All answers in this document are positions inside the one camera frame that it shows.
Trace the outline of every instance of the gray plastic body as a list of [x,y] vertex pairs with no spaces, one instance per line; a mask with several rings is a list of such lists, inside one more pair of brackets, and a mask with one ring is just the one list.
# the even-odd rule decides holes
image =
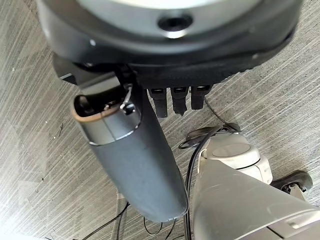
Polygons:
[[146,92],[141,113],[140,125],[132,134],[105,145],[90,146],[129,203],[147,219],[166,222],[186,213],[188,198]]
[[320,209],[220,160],[201,162],[193,192],[196,240],[318,240]]

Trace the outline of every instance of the caster wheel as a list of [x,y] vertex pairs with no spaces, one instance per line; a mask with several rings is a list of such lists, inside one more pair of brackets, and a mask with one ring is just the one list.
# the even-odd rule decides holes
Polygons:
[[301,170],[294,171],[293,173],[273,181],[270,185],[276,189],[290,193],[289,186],[297,184],[302,192],[305,192],[313,187],[313,181],[309,173]]

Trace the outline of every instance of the vacuum hose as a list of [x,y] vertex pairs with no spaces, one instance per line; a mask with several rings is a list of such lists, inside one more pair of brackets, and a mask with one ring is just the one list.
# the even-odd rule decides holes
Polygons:
[[[116,206],[115,206],[115,215],[119,215],[123,209],[126,207],[128,201],[125,199],[125,197],[117,190],[116,191]],[[125,232],[126,227],[126,221],[127,221],[127,209],[124,211],[122,216],[118,217],[113,222],[112,232],[111,232],[111,238],[110,240],[122,240]]]

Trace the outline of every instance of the electrical cable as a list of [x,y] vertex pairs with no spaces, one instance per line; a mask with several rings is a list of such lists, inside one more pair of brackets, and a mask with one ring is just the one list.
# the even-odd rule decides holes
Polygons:
[[213,114],[221,121],[223,122],[225,125],[227,125],[228,127],[232,128],[235,131],[238,131],[238,129],[235,129],[231,124],[229,124],[226,120],[224,120],[216,111],[215,109],[210,105],[210,103],[208,102],[207,98],[204,97],[204,102],[205,104],[208,106],[208,108],[211,110],[211,112],[213,112]]
[[[195,166],[196,159],[198,158],[198,155],[200,154],[200,151],[202,150],[203,146],[206,144],[206,142],[211,138],[214,134],[216,134],[218,131],[220,131],[223,128],[222,125],[215,126],[212,128],[211,131],[208,132],[208,134],[201,140],[201,142],[196,147],[195,151],[193,152],[188,169],[186,172],[185,177],[185,189],[187,193],[187,197],[190,198],[190,188],[191,188],[191,179],[192,179],[192,172]],[[190,210],[187,211],[187,213],[183,217],[183,223],[184,223],[184,235],[185,240],[192,240],[191,239],[191,223],[190,223]]]
[[167,240],[167,239],[170,237],[170,235],[172,234],[172,232],[173,232],[173,231],[174,231],[174,229],[175,229],[176,223],[177,223],[177,219],[175,219],[175,220],[173,221],[173,224],[172,224],[171,230],[170,230],[170,231],[169,231],[169,233],[166,235],[166,237],[165,237],[165,239],[164,239],[164,240]]
[[176,239],[179,239],[179,238],[182,238],[184,237],[185,235],[184,234],[181,234],[179,236],[176,236],[175,238],[172,238],[171,240],[176,240]]
[[157,232],[150,232],[146,226],[146,218],[143,217],[143,225],[144,225],[144,229],[146,230],[146,232],[150,235],[150,236],[155,236],[157,235],[158,233],[160,233],[160,231],[162,230],[162,227],[163,227],[163,222],[161,222],[161,225],[160,225],[160,228]]
[[120,216],[120,218],[119,218],[118,228],[117,228],[117,230],[116,230],[116,240],[119,240],[119,236],[120,236],[120,225],[121,225],[122,216],[123,216],[123,214],[122,214],[122,215]]
[[113,223],[117,218],[122,217],[122,215],[124,214],[124,212],[127,210],[127,208],[130,206],[130,203],[127,203],[124,207],[124,209],[114,218],[112,218],[110,221],[108,221],[107,223],[103,224],[101,227],[97,228],[96,230],[94,230],[93,232],[91,232],[90,234],[88,234],[87,236],[85,236],[84,238],[82,238],[81,240],[87,240],[88,238],[90,238],[92,235],[96,234],[97,232],[99,232],[101,229],[105,228],[106,226],[110,225],[111,223]]

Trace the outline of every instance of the gray carpet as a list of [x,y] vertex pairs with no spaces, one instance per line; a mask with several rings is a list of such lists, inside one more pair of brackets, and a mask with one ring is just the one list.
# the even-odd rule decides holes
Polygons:
[[[269,158],[275,178],[297,169],[311,174],[314,187],[306,195],[315,205],[320,205],[319,13],[319,1],[306,0],[286,49],[217,84],[207,96]],[[35,3],[1,0],[0,23],[0,238],[80,239],[114,215],[115,186],[71,118],[78,90],[54,73]],[[189,131],[218,122],[207,107],[188,110],[183,118],[169,108],[161,125],[183,176],[192,152],[179,150],[179,142]],[[164,239],[171,223],[164,226],[159,236],[148,236],[141,216],[130,208],[125,238]],[[110,230],[92,239],[109,239]],[[182,231],[179,221],[172,236]]]

